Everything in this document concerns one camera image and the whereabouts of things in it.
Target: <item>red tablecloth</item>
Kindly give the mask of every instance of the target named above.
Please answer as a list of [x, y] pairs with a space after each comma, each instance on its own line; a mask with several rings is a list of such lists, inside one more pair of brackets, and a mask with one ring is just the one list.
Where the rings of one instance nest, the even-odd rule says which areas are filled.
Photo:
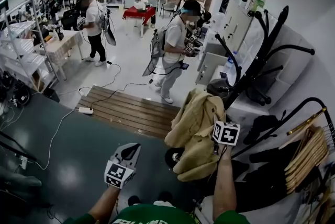
[[137, 9], [133, 6], [124, 12], [123, 19], [126, 19], [126, 17], [144, 17], [143, 24], [146, 24], [148, 19], [151, 18], [154, 14], [155, 14], [154, 7], [147, 8], [147, 11], [145, 13], [139, 13], [137, 12]]

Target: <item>dark green floor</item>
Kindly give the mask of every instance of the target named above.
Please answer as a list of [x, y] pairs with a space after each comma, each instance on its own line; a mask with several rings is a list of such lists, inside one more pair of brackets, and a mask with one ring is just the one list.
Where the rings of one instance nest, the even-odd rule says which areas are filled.
[[[69, 111], [42, 95], [35, 95], [20, 119], [4, 132], [34, 154], [45, 167], [50, 140], [61, 118]], [[77, 111], [64, 119], [52, 144], [48, 168], [43, 171], [36, 164], [28, 164], [24, 174], [42, 180], [42, 198], [54, 204], [52, 211], [58, 218], [78, 217], [86, 213], [106, 189], [107, 160], [118, 146], [132, 142], [140, 143], [142, 150], [137, 174], [121, 191], [119, 210], [132, 195], [138, 195], [143, 203], [152, 203], [161, 191], [172, 193], [176, 207], [192, 210], [192, 199], [198, 199], [198, 190], [192, 184], [179, 182], [168, 168], [164, 160], [168, 147], [162, 140], [112, 128]], [[40, 209], [34, 209], [24, 220], [7, 218], [7, 222], [57, 223], [49, 220], [46, 211]]]

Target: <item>wooden platform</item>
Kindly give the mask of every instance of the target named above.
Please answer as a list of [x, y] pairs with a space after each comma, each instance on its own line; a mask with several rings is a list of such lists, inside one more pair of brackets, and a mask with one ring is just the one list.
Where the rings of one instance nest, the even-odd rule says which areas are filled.
[[[111, 90], [93, 86], [87, 96], [82, 96], [76, 108], [90, 108], [92, 102], [108, 98], [112, 93]], [[161, 139], [171, 130], [171, 121], [180, 109], [120, 92], [94, 103], [92, 108], [93, 118], [114, 127]]]

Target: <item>light gray pants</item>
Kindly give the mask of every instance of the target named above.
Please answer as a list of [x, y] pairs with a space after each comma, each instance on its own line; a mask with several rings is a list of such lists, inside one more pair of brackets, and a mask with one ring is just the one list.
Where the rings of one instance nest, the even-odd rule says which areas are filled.
[[180, 68], [180, 64], [177, 62], [175, 64], [173, 63], [166, 63], [164, 59], [162, 59], [163, 68], [165, 70], [165, 75], [163, 78], [161, 78], [156, 86], [162, 87], [161, 89], [161, 96], [163, 98], [169, 98], [170, 97], [170, 89], [174, 85], [177, 78], [182, 75], [182, 69]]

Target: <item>white floor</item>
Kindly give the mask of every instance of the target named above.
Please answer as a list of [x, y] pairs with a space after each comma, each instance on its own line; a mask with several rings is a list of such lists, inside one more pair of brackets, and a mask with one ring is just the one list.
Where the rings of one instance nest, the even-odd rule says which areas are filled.
[[[164, 20], [157, 16], [157, 27], [166, 26], [169, 21], [169, 13], [166, 13]], [[122, 19], [122, 12], [113, 10], [111, 14], [115, 26], [116, 46], [113, 47], [106, 42], [107, 60], [121, 66], [121, 72], [116, 76], [115, 82], [106, 86], [107, 89], [117, 90], [123, 89], [128, 83], [146, 84], [152, 76], [142, 77], [150, 61], [150, 42], [153, 36], [153, 29], [144, 28], [144, 36], [140, 38], [140, 21], [126, 23]], [[83, 31], [84, 39], [81, 48], [83, 56], [86, 57], [91, 52], [91, 46], [87, 42], [86, 32]], [[198, 75], [198, 58], [185, 58], [185, 63], [189, 64], [186, 71], [180, 78], [177, 79], [175, 85], [171, 89], [170, 96], [174, 100], [174, 106], [181, 106], [187, 93], [195, 87], [195, 80]], [[81, 94], [86, 95], [90, 89], [84, 88], [81, 94], [76, 91], [81, 87], [92, 87], [92, 85], [103, 86], [111, 83], [114, 76], [118, 73], [119, 67], [116, 65], [103, 65], [95, 67], [94, 63], [82, 61], [79, 55], [78, 48], [75, 47], [71, 51], [71, 57], [67, 58], [63, 66], [67, 80], [61, 79], [53, 88], [58, 93], [61, 104], [66, 107], [74, 108], [81, 98]], [[128, 85], [124, 93], [137, 96], [140, 98], [147, 98], [157, 102], [164, 102], [160, 97], [159, 92], [155, 91], [153, 84], [150, 85]]]

